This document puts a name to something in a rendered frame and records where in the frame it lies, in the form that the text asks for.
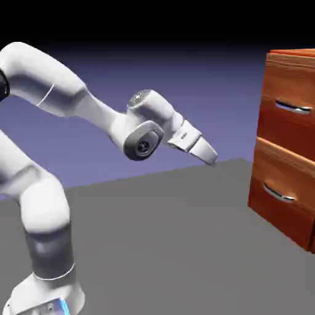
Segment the wooden drawer front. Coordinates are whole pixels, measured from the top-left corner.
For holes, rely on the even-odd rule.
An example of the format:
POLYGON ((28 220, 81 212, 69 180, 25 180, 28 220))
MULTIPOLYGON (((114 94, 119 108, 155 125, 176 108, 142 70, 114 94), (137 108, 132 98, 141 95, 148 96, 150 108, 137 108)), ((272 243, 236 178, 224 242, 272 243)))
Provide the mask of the wooden drawer front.
POLYGON ((315 162, 258 137, 248 206, 315 255, 315 162), (287 203, 276 199, 264 190, 264 182, 296 201, 287 203))
POLYGON ((257 136, 315 161, 315 49, 267 53, 257 136), (313 110, 293 113, 276 100, 313 110))

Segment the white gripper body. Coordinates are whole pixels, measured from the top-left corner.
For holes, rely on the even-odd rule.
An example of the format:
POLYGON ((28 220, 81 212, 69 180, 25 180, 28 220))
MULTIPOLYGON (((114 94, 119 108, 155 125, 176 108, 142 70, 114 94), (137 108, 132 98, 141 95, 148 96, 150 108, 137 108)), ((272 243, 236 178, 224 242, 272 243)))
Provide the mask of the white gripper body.
POLYGON ((194 146, 189 150, 189 154, 207 165, 214 165, 218 158, 218 153, 203 137, 197 140, 194 146))

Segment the reddish wooden cabinet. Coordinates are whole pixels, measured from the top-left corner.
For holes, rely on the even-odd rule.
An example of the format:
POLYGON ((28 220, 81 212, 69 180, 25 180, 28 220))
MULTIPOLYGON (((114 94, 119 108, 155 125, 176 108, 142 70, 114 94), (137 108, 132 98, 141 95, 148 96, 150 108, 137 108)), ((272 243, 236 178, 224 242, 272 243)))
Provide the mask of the reddish wooden cabinet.
POLYGON ((248 206, 315 255, 315 49, 266 55, 248 206))

